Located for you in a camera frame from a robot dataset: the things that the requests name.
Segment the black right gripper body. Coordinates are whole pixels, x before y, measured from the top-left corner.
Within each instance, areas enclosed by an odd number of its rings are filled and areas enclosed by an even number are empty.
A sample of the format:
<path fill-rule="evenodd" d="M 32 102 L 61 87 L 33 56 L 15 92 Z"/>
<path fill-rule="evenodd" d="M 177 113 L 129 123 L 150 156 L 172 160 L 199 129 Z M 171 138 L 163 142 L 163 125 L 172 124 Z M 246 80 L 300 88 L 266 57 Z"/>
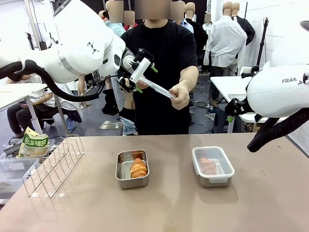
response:
<path fill-rule="evenodd" d="M 233 98 L 225 107 L 225 114 L 227 116 L 239 116 L 251 112 L 251 107 L 247 98 L 239 100 Z"/>

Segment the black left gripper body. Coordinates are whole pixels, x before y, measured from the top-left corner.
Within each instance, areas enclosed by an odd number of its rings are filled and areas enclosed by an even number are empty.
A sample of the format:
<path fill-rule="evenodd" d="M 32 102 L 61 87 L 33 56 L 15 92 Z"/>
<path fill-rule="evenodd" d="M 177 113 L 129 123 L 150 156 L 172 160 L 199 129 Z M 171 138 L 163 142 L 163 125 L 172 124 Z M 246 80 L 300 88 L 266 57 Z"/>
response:
<path fill-rule="evenodd" d="M 141 55 L 136 55 L 135 58 L 132 61 L 132 69 L 136 70 L 142 61 L 142 56 Z"/>

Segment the person's left hand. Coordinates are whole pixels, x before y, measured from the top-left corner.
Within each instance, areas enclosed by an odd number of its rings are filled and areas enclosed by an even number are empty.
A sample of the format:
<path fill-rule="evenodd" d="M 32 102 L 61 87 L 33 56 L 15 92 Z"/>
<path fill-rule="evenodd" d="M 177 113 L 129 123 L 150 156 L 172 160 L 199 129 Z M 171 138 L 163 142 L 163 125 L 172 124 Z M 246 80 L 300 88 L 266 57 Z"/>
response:
<path fill-rule="evenodd" d="M 169 93 L 174 95 L 174 97 L 170 98 L 170 100 L 175 109 L 181 110 L 188 105 L 189 91 L 189 86 L 185 80 L 181 81 L 169 90 Z"/>

